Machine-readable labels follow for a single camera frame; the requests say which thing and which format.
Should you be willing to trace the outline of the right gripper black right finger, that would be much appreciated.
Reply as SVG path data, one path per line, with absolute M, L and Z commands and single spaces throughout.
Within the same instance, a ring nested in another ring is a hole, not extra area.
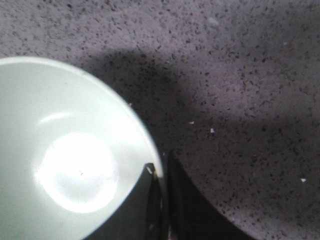
M 245 240 L 247 234 L 220 214 L 189 179 L 178 153 L 167 160 L 171 228 L 178 240 Z

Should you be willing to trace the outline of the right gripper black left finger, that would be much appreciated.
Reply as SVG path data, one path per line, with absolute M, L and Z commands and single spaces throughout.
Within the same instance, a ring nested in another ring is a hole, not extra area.
M 146 163 L 132 191 L 87 240 L 164 240 L 164 198 L 155 166 Z

